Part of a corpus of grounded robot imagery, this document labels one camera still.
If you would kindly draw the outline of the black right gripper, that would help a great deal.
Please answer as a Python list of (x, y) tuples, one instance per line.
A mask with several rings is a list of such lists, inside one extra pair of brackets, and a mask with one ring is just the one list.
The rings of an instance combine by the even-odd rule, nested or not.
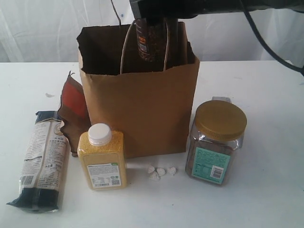
[(186, 64), (187, 37), (185, 23), (202, 14), (242, 12), (243, 0), (131, 0), (135, 19), (146, 19), (148, 27), (163, 27), (164, 18), (171, 19), (171, 63)]

